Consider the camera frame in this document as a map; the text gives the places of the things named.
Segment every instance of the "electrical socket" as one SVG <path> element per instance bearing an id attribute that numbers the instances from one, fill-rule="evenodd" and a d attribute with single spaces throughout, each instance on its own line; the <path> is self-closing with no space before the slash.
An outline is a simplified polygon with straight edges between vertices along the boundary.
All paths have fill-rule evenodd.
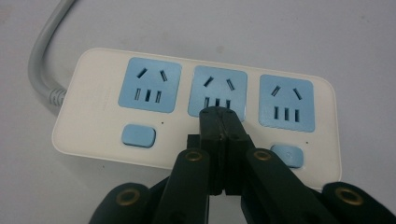
<path id="1" fill-rule="evenodd" d="M 180 73 L 178 63 L 132 58 L 125 73 L 119 105 L 171 113 L 175 109 Z"/>
<path id="2" fill-rule="evenodd" d="M 262 126 L 308 133 L 315 130 L 314 87 L 308 80 L 261 76 L 259 107 Z"/>
<path id="3" fill-rule="evenodd" d="M 199 112 L 209 106 L 223 106 L 235 111 L 245 120 L 248 75 L 245 72 L 198 65 L 194 69 L 189 100 L 189 114 L 199 117 Z"/>
<path id="4" fill-rule="evenodd" d="M 147 72 L 139 78 L 144 67 Z M 287 159 L 290 154 L 285 147 L 299 148 L 302 159 L 291 166 L 301 167 L 291 170 L 310 188 L 321 189 L 340 179 L 335 95 L 323 78 L 115 49 L 90 49 L 78 60 L 54 127 L 53 145 L 66 154 L 171 169 L 178 153 L 186 147 L 188 134 L 200 132 L 191 104 L 200 100 L 196 111 L 205 107 L 205 84 L 210 77 L 213 79 L 206 86 L 213 90 L 209 96 L 215 99 L 214 104 L 219 98 L 219 105 L 227 107 L 221 99 L 231 100 L 230 108 L 244 120 L 242 125 L 256 147 L 281 147 Z M 277 84 L 280 89 L 274 91 L 276 85 L 264 84 Z M 140 87 L 143 102 L 133 104 Z M 294 102 L 294 88 L 302 101 Z M 162 91 L 161 104 L 165 99 L 170 103 L 156 103 L 157 97 L 151 98 L 155 91 Z M 268 118 L 275 119 L 274 106 L 285 107 L 282 104 L 290 110 L 300 108 L 300 126 L 291 128 L 281 120 L 277 127 L 267 124 L 264 109 L 271 108 Z M 309 113 L 312 115 L 305 122 L 304 116 Z"/>

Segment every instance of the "white power strip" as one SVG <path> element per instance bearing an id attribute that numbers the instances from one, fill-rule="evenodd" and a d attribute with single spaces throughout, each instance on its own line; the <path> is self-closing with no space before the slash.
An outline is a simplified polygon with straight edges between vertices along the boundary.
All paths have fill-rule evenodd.
<path id="1" fill-rule="evenodd" d="M 52 141 L 66 154 L 171 169 L 200 109 L 234 110 L 256 147 L 308 186 L 341 178 L 332 86 L 320 77 L 90 49 L 78 61 Z"/>

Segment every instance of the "socket hole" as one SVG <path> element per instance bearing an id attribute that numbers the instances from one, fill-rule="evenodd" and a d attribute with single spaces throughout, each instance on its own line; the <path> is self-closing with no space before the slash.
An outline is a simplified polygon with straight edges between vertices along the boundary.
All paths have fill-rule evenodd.
<path id="1" fill-rule="evenodd" d="M 295 116 L 296 122 L 300 122 L 300 110 L 295 110 L 294 116 Z"/>
<path id="2" fill-rule="evenodd" d="M 167 81 L 168 80 L 168 78 L 166 77 L 166 74 L 165 74 L 165 72 L 163 71 L 163 70 L 161 70 L 161 77 L 163 78 L 163 81 L 165 82 L 165 81 Z"/>
<path id="3" fill-rule="evenodd" d="M 285 120 L 289 120 L 289 109 L 285 108 Z"/>
<path id="4" fill-rule="evenodd" d="M 301 95 L 300 95 L 300 93 L 297 91 L 297 89 L 294 88 L 293 91 L 294 91 L 294 93 L 296 93 L 296 96 L 297 96 L 298 100 L 302 100 L 302 99 L 303 99 L 303 97 L 301 97 Z"/>
<path id="5" fill-rule="evenodd" d="M 155 103 L 159 103 L 161 101 L 161 91 L 157 91 L 157 97 L 155 98 Z"/>
<path id="6" fill-rule="evenodd" d="M 211 82 L 213 81 L 213 77 L 210 77 L 204 84 L 205 87 L 207 87 Z"/>
<path id="7" fill-rule="evenodd" d="M 280 86 L 276 86 L 276 87 L 274 88 L 273 92 L 271 93 L 271 95 L 276 96 L 277 93 L 279 92 L 279 90 L 280 90 Z"/>
<path id="8" fill-rule="evenodd" d="M 228 86 L 230 87 L 231 91 L 235 90 L 235 87 L 233 86 L 233 83 L 231 82 L 230 79 L 227 79 L 227 83 L 228 83 Z"/>
<path id="9" fill-rule="evenodd" d="M 209 107 L 209 97 L 205 97 L 205 105 L 204 108 L 208 108 Z"/>
<path id="10" fill-rule="evenodd" d="M 279 107 L 275 107 L 274 119 L 279 119 Z"/>
<path id="11" fill-rule="evenodd" d="M 147 68 L 143 68 L 143 70 L 141 72 L 139 72 L 139 74 L 137 74 L 138 78 L 141 78 L 143 75 L 145 75 L 145 73 L 148 71 Z"/>
<path id="12" fill-rule="evenodd" d="M 151 90 L 148 90 L 148 92 L 146 93 L 146 102 L 149 101 L 149 96 L 151 95 Z"/>
<path id="13" fill-rule="evenodd" d="M 136 94 L 134 95 L 134 99 L 139 100 L 139 96 L 140 96 L 140 88 L 137 88 Z"/>

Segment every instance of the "white surface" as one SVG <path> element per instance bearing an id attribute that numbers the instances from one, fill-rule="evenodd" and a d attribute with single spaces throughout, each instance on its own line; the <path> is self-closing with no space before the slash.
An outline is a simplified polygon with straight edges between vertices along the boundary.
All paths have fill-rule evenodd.
<path id="1" fill-rule="evenodd" d="M 181 66 L 177 100 L 172 113 L 119 105 L 128 63 L 135 57 Z M 199 133 L 198 118 L 188 114 L 192 74 L 198 65 L 247 74 L 247 108 L 242 124 L 256 147 L 269 149 L 274 145 L 284 145 L 300 148 L 304 153 L 304 165 L 292 171 L 310 188 L 322 189 L 326 183 L 340 180 L 340 147 L 334 92 L 329 82 L 323 78 L 132 51 L 89 49 L 81 56 L 55 124 L 53 144 L 67 154 L 172 168 L 178 153 L 186 148 L 188 134 Z M 295 132 L 260 125 L 260 78 L 264 74 L 298 78 L 312 83 L 315 101 L 313 132 Z M 120 137 L 128 124 L 153 128 L 156 133 L 154 145 L 151 148 L 124 145 Z"/>
<path id="2" fill-rule="evenodd" d="M 67 156 L 50 141 L 55 109 L 27 62 L 57 1 L 0 2 L 0 223 L 87 223 L 118 184 L 169 172 Z M 342 180 L 396 213 L 396 2 L 80 0 L 45 71 L 68 85 L 78 57 L 104 47 L 323 77 L 337 96 Z M 245 223 L 236 198 L 212 199 L 210 223 Z"/>

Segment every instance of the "bolt hole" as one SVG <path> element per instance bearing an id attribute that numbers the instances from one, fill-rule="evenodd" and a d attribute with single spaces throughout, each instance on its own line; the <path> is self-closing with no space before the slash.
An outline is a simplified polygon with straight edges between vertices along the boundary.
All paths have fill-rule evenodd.
<path id="1" fill-rule="evenodd" d="M 351 205 L 363 204 L 363 198 L 352 189 L 340 187 L 335 190 L 335 195 L 344 203 L 349 203 Z"/>
<path id="2" fill-rule="evenodd" d="M 116 198 L 117 204 L 121 206 L 128 206 L 137 202 L 140 197 L 140 192 L 137 189 L 125 189 L 121 191 Z"/>
<path id="3" fill-rule="evenodd" d="M 200 161 L 202 159 L 202 154 L 197 151 L 191 151 L 186 154 L 186 159 L 188 161 Z"/>
<path id="4" fill-rule="evenodd" d="M 256 151 L 254 157 L 260 161 L 268 161 L 271 159 L 271 154 L 265 151 Z"/>

